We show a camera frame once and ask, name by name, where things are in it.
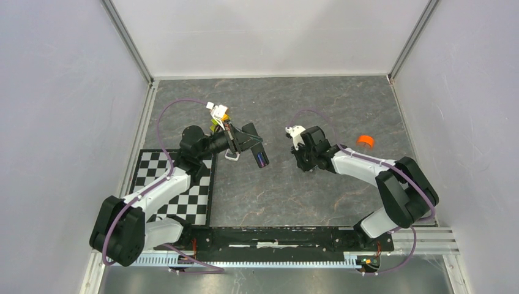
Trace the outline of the purple battery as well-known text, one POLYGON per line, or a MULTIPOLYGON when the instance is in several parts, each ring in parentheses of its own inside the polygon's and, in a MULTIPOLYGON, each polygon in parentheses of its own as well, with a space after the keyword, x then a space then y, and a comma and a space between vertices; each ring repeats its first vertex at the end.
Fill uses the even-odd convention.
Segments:
POLYGON ((257 158, 258 158, 258 166, 260 168, 263 168, 265 166, 268 165, 268 161, 267 161, 267 158, 265 157, 264 153, 263 152, 259 152, 257 154, 257 158))

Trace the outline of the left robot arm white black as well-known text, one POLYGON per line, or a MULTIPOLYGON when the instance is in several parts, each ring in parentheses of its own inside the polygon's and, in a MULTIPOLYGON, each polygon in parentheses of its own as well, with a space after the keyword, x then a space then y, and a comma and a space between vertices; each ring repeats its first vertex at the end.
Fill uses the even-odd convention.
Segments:
POLYGON ((162 176, 123 198, 111 195, 104 199, 89 239, 89 245, 101 253, 103 264, 129 266, 142 251, 166 243, 180 250, 188 248, 192 233, 178 220, 148 220, 173 197, 199 184, 208 170, 206 157, 227 150, 235 154, 249 150, 259 168, 269 164, 263 139, 253 123, 238 128, 228 121, 212 134, 192 125, 183 130, 174 157, 164 152, 170 166, 162 176))

